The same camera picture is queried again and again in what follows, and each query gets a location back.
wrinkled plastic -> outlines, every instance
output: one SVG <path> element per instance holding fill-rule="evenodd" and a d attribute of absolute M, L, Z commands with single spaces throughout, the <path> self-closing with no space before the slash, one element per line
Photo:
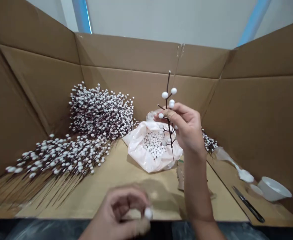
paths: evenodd
<path fill-rule="evenodd" d="M 168 129 L 168 125 L 159 122 L 141 122 L 139 126 L 123 137 L 123 141 L 128 146 L 128 154 L 148 173 L 158 172 L 161 170 L 171 169 L 175 161 L 179 160 L 183 154 L 183 150 L 177 141 L 173 143 L 173 153 L 171 146 L 166 147 L 166 152 L 161 157 L 154 159 L 149 151 L 143 148 L 144 137 L 147 129 L 150 131 L 160 131 L 160 124 Z M 169 138 L 169 133 L 164 132 L 165 139 Z M 172 134 L 172 140 L 176 138 L 176 133 Z"/>
<path fill-rule="evenodd" d="M 154 122 L 154 116 L 162 112 L 162 109 L 157 109 L 155 111 L 149 112 L 146 116 L 146 121 L 147 122 Z"/>

white wall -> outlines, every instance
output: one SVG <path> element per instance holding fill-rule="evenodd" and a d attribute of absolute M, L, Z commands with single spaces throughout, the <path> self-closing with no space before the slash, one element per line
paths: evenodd
<path fill-rule="evenodd" d="M 27 0 L 52 18 L 77 32 L 78 26 L 72 0 Z"/>
<path fill-rule="evenodd" d="M 27 0 L 52 18 L 66 26 L 62 5 L 60 0 Z"/>
<path fill-rule="evenodd" d="M 293 0 L 272 0 L 255 38 L 293 23 Z"/>
<path fill-rule="evenodd" d="M 257 0 L 87 0 L 93 33 L 233 49 Z"/>

cardboard flap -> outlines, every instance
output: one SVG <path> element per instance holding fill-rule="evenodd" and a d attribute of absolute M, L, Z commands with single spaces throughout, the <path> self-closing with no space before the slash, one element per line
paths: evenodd
<path fill-rule="evenodd" d="M 293 24 L 240 46 L 222 78 L 293 75 Z"/>
<path fill-rule="evenodd" d="M 179 44 L 136 38 L 76 33 L 81 65 L 174 73 Z"/>
<path fill-rule="evenodd" d="M 202 125 L 257 181 L 293 194 L 293 76 L 220 80 Z M 281 202 L 293 213 L 293 198 Z"/>
<path fill-rule="evenodd" d="M 35 111 L 0 53 L 0 175 L 45 138 Z"/>
<path fill-rule="evenodd" d="M 82 71 L 88 88 L 100 83 L 102 88 L 106 86 L 109 91 L 128 93 L 130 98 L 135 97 L 134 117 L 137 120 L 144 121 L 150 111 L 158 109 L 158 104 L 165 106 L 161 94 L 166 90 L 167 74 L 88 66 L 82 66 Z M 171 76 L 169 89 L 177 88 L 177 94 L 172 97 L 176 102 L 201 112 L 216 82 L 216 79 Z"/>
<path fill-rule="evenodd" d="M 0 45 L 23 90 L 36 109 L 47 134 L 69 118 L 71 89 L 83 81 L 77 64 Z"/>
<path fill-rule="evenodd" d="M 220 78 L 230 50 L 186 44 L 181 51 L 178 75 Z"/>
<path fill-rule="evenodd" d="M 25 0 L 0 0 L 0 44 L 79 63 L 74 33 Z"/>

white bowl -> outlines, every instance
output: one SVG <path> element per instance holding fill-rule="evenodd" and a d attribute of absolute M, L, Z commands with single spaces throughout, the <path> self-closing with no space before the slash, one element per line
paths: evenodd
<path fill-rule="evenodd" d="M 263 197 L 270 202 L 292 197 L 292 193 L 286 187 L 268 177 L 262 177 L 257 186 L 262 190 Z"/>

wrist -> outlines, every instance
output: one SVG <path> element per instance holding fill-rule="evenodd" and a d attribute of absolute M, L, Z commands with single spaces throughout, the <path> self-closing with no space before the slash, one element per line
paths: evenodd
<path fill-rule="evenodd" d="M 194 159 L 200 162 L 206 162 L 207 151 L 199 149 L 197 151 L 186 150 L 184 151 L 184 157 L 187 159 Z"/>

